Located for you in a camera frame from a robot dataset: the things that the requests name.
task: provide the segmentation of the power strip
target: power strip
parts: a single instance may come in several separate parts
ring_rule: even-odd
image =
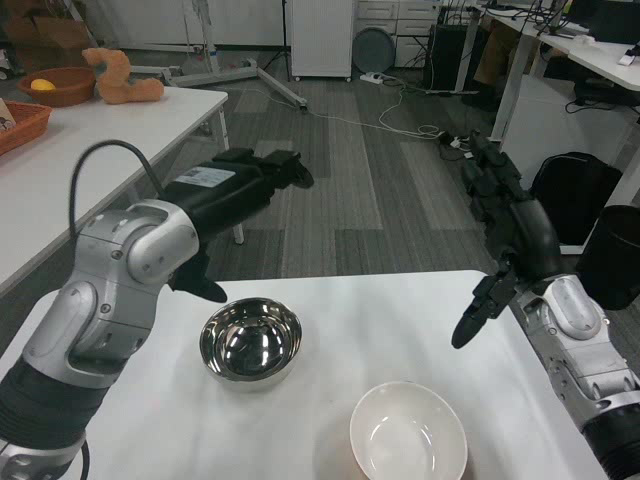
[[[369,72],[364,75],[360,75],[360,80],[364,80],[365,82],[373,83],[375,85],[382,85],[384,77],[381,73]]]

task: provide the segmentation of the bowl of fruit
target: bowl of fruit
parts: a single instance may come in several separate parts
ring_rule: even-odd
[[[93,98],[96,76],[84,67],[51,68],[34,72],[18,88],[41,105],[70,107]]]

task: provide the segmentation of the cardboard box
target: cardboard box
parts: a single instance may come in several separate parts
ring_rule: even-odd
[[[82,50],[90,42],[83,22],[49,17],[12,18],[4,30],[27,73],[87,66]]]

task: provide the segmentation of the white table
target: white table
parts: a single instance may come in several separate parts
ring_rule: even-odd
[[[519,97],[520,84],[528,63],[531,49],[534,48],[534,46],[537,48],[539,42],[546,43],[551,47],[560,50],[567,54],[569,59],[598,73],[599,75],[602,75],[612,82],[623,86],[624,88],[632,91],[640,91],[640,61],[636,61],[628,67],[617,64],[618,60],[622,58],[622,55],[627,51],[627,49],[631,48],[632,45],[604,42],[595,42],[593,45],[585,45],[570,38],[548,34],[538,36],[539,31],[531,22],[527,22],[525,24],[523,17],[517,17],[516,19],[512,19],[510,17],[510,15],[518,13],[517,10],[494,12],[490,9],[485,10],[482,7],[476,7],[476,9],[477,11],[472,15],[471,24],[467,29],[465,48],[462,53],[462,58],[464,60],[461,61],[460,68],[458,70],[457,90],[462,88],[467,77],[470,60],[470,55],[468,53],[473,47],[473,39],[475,38],[475,32],[480,18],[480,11],[485,12],[492,18],[517,31],[522,31],[522,36],[518,42],[516,54],[509,72],[507,84],[500,102],[500,108],[498,109],[496,116],[496,122],[491,134],[491,139],[493,141],[501,142],[509,128],[509,122],[512,118],[513,111]],[[542,78],[544,76],[545,69],[546,62],[544,62],[540,55],[540,49],[537,48],[536,57],[531,67],[531,75]],[[640,150],[626,166],[622,179],[611,195],[608,205],[631,204],[638,192],[638,189],[640,189]],[[582,254],[583,250],[584,245],[562,247],[562,252],[568,255],[579,255]]]
[[[106,105],[96,98],[54,109],[43,136],[0,156],[0,294],[68,238],[71,172],[92,144],[125,140],[153,165],[209,122],[220,148],[229,148],[222,108],[227,93],[179,88],[165,92],[154,103]],[[139,160],[128,150],[106,147],[93,153],[80,174],[78,220],[105,207],[142,175]],[[235,233],[241,243],[241,227]]]
[[[519,16],[516,19],[511,18],[512,15],[519,12],[518,10],[492,11],[491,9],[485,10],[482,7],[476,8],[478,9],[478,12],[472,16],[471,24],[467,29],[467,39],[462,53],[462,58],[464,60],[460,63],[460,68],[458,70],[458,83],[456,85],[456,90],[461,89],[460,84],[462,82],[462,85],[464,85],[464,80],[467,77],[470,60],[467,55],[473,47],[473,39],[475,38],[480,12],[491,16],[495,20],[518,32],[522,32],[522,37],[520,38],[518,48],[516,49],[507,85],[505,86],[505,91],[500,103],[500,109],[498,110],[496,123],[491,135],[492,140],[500,141],[504,136],[511,113],[513,112],[515,101],[518,98],[520,80],[522,75],[524,75],[531,49],[538,42],[546,43],[547,45],[560,50],[567,54],[569,59],[574,60],[582,66],[604,76],[624,88],[633,91],[640,91],[640,62],[636,61],[629,67],[617,65],[618,60],[622,58],[624,52],[631,48],[632,45],[604,42],[596,42],[593,45],[584,45],[580,42],[574,41],[573,39],[554,35],[542,34],[538,36],[539,31],[534,27],[533,23],[527,22],[525,24],[522,16]],[[546,68],[546,64],[542,61],[538,51],[536,60],[532,67],[532,74],[542,76],[544,74],[544,68]]]
[[[451,333],[483,277],[415,273],[226,282],[229,300],[263,296],[300,318],[297,363],[266,393],[212,379],[198,349],[219,305],[165,288],[154,330],[88,427],[90,478],[362,479],[349,443],[358,399],[391,380],[433,389],[469,443],[464,480],[605,480],[555,397],[513,314],[462,350]],[[0,359],[0,378],[53,301],[43,298]],[[80,456],[64,477],[79,478]]]

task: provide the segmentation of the metal bowl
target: metal bowl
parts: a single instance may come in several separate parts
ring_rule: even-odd
[[[211,375],[229,388],[254,392],[281,382],[300,349],[298,317],[279,302],[247,298],[209,319],[200,353]]]

